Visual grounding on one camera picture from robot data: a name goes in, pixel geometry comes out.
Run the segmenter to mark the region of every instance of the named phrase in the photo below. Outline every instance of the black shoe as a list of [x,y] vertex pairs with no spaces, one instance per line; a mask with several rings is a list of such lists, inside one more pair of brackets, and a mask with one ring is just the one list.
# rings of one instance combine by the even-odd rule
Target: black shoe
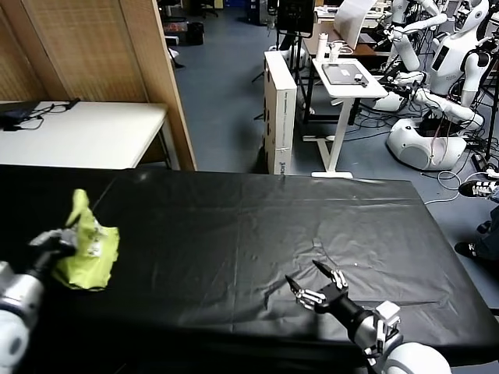
[[469,257],[470,259],[476,258],[475,245],[471,243],[460,242],[455,245],[454,250],[460,255]]
[[459,186],[459,193],[466,197],[488,197],[499,184],[490,181],[469,181]]

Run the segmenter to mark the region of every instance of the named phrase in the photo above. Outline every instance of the humanoid robot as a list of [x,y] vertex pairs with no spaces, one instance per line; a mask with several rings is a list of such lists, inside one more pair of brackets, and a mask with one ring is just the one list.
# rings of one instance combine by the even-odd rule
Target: humanoid robot
[[[482,48],[489,38],[477,40],[476,31],[487,17],[488,0],[463,0],[455,14],[455,33],[441,41],[431,63],[430,88],[412,90],[414,103],[430,111],[420,119],[401,119],[391,129],[388,148],[402,163],[423,171],[451,170],[466,148],[459,136],[482,126],[483,117],[470,108],[490,53]],[[461,78],[460,102],[448,95]]]
[[[411,22],[415,5],[430,17]],[[409,36],[433,26],[445,23],[448,18],[442,13],[433,0],[393,0],[391,2],[391,23],[386,25],[384,34],[385,42],[392,43],[390,56],[388,57],[385,76],[380,79],[388,90],[388,96],[376,100],[364,101],[364,104],[377,111],[396,112],[400,111],[406,98],[398,94],[399,86],[422,83],[426,80],[426,73],[420,72],[420,61],[417,53],[412,47]]]

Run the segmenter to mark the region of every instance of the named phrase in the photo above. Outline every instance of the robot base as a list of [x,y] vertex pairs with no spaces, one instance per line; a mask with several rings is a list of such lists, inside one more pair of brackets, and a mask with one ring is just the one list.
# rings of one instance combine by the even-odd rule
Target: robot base
[[422,119],[407,118],[395,123],[387,146],[394,157],[421,171],[451,170],[466,148],[466,141],[458,136],[424,137],[416,129]]

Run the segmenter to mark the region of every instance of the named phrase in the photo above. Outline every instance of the yellow-green cloth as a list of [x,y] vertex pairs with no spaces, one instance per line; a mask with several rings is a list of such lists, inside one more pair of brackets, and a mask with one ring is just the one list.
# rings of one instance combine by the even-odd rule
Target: yellow-green cloth
[[53,276],[72,289],[100,291],[108,285],[111,268],[118,258],[118,228],[100,226],[90,210],[87,193],[73,193],[73,211],[66,227],[76,232],[76,254],[61,259]]

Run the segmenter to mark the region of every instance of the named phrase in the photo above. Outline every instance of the white bottle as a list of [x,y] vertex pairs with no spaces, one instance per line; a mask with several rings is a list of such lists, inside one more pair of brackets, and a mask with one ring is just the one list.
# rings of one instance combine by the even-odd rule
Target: white bottle
[[342,42],[335,42],[331,45],[331,52],[329,52],[329,62],[331,64],[338,63],[338,57],[340,55],[340,50],[343,48]]
[[319,34],[319,44],[317,45],[317,55],[316,60],[322,62],[326,58],[327,51],[327,39],[329,35],[326,33]]

